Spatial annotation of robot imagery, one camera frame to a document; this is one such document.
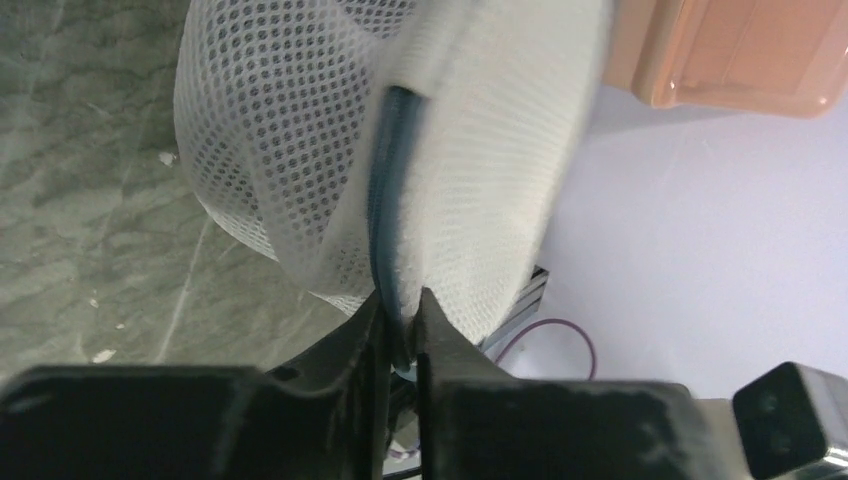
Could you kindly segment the orange translucent plastic storage box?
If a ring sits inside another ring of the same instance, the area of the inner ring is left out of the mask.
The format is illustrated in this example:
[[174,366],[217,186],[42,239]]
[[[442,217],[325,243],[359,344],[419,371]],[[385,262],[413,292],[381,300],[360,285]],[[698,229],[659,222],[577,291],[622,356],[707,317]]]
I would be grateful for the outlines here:
[[847,4],[619,1],[602,81],[655,109],[816,117],[847,90]]

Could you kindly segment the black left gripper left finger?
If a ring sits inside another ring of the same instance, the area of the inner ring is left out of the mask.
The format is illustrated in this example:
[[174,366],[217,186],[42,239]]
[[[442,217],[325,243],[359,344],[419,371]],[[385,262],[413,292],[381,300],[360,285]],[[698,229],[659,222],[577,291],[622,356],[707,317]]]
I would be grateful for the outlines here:
[[370,297],[254,367],[40,366],[1,390],[5,479],[377,479],[390,362]]

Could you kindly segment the white mesh blue zip laundry bag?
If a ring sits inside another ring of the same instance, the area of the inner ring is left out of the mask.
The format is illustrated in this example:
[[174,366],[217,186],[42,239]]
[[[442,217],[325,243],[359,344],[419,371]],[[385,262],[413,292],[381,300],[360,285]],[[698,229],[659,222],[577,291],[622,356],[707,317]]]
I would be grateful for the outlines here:
[[174,122],[213,220],[344,312],[479,342],[530,277],[606,1],[194,1]]

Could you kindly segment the aluminium extrusion rail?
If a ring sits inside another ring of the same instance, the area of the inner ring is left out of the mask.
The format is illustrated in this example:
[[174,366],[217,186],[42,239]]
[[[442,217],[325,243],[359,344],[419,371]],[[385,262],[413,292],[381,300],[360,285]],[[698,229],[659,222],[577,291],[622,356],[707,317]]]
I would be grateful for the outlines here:
[[506,315],[505,319],[493,333],[488,335],[478,344],[478,348],[481,351],[486,351],[500,342],[517,326],[532,317],[538,311],[548,278],[549,272],[546,269],[539,266],[534,267],[532,275],[525,284],[524,288],[518,294],[512,309]]

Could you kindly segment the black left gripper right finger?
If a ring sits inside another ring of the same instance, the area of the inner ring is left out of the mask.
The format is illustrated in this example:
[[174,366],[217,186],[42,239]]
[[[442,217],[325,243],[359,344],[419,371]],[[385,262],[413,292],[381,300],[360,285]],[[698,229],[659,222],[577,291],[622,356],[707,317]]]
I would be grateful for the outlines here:
[[678,383],[512,376],[429,290],[414,326],[426,479],[745,477],[724,401]]

